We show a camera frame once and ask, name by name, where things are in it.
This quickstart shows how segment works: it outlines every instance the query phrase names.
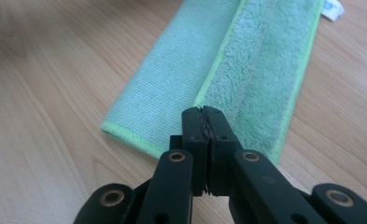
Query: green microfiber mop pad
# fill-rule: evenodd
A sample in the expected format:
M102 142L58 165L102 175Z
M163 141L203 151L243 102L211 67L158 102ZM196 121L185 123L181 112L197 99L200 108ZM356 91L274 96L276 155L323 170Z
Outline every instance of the green microfiber mop pad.
M323 1L186 0L101 129L154 157L193 105L277 163Z

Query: wood grain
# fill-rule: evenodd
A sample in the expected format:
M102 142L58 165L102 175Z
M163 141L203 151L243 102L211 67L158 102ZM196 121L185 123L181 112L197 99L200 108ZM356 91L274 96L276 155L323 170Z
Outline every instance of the wood grain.
M279 170L367 200L367 2L322 19ZM99 125L181 0L0 0L0 223L72 223L90 194L157 161ZM194 199L192 223L231 223Z

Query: light green edge binding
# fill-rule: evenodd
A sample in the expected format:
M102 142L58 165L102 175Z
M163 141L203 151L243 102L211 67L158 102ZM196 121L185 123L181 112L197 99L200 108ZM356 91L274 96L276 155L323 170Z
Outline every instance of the light green edge binding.
M132 147L136 147L154 158L159 159L164 152L161 147L155 146L145 138L142 138L130 130L111 121L105 120L102 122L101 129L104 133L111 135L112 137L117 138Z
M305 51L303 52L302 55L302 63L300 63L298 69L297 69L297 74L304 74L305 73L305 69L306 66L308 65L308 61L309 61L309 57L311 55L311 49L314 43L314 39L315 39L315 34L317 32L317 28L318 28L318 24L319 24L319 19L320 19L320 11L322 10L324 5L324 1L320 1L319 5L318 5L318 10L317 13L314 14L314 18L313 18L313 23L311 24L311 31L310 31L310 35L308 36L307 39L307 44L305 45ZM294 90L292 91L293 94L293 98L292 100L289 102L288 104L288 110L286 115L284 116L284 119L282 120L282 127L289 127L290 124L290 120L291 117L293 115L293 111L294 111L294 107L296 105L296 100L297 97L299 96L300 93L300 88L302 86L303 83L303 78L304 75L299 76L296 79L296 84L294 85ZM283 146L285 145L285 139L286 139L286 135L288 134L288 129L285 129L282 133L281 133L281 137L278 138L277 142L275 143L275 148L278 149L273 155L268 155L269 160L272 161L275 165L277 165L279 163L279 158L282 154L282 150L279 150L280 148L283 148Z
M218 69L220 62L224 57L224 47L227 46L229 41L230 41L230 37L233 34L234 25L236 24L236 20L238 19L238 16L241 14L242 8L245 6L246 1L247 0L241 0L241 3L239 4L238 9L236 10L236 12L233 16L232 23L230 24L230 27L227 30L227 34L224 36L223 41L221 42L218 55L217 55L215 61L213 62L212 67L210 68L210 71L209 71L208 76L206 77L206 79L204 81L203 86L201 87L200 91L197 94L197 97L195 98L193 106L197 106L197 107L202 107L203 106L203 102L204 102L206 92L209 89L209 86L210 86L210 84L211 84L211 82L212 82L212 80L213 80L213 78L216 74L216 70Z

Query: tag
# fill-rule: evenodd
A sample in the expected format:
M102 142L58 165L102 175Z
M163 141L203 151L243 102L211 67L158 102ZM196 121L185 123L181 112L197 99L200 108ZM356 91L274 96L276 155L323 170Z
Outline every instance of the tag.
M344 14L344 8L338 0L325 0L321 13L330 21L337 21Z

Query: metal rivet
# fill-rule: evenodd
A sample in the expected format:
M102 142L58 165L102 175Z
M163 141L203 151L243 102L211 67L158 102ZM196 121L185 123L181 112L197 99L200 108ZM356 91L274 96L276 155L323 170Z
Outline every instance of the metal rivet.
M254 152L244 152L242 153L242 157L246 161L258 161L260 159L259 155Z
M326 196L332 202L343 207L352 207L354 205L354 200L340 190L328 189L326 190Z
M174 152L169 154L170 161L184 161L184 159L186 159L186 156L181 152Z
M100 203L105 207L117 205L124 200L124 192L120 189L111 189L102 194Z

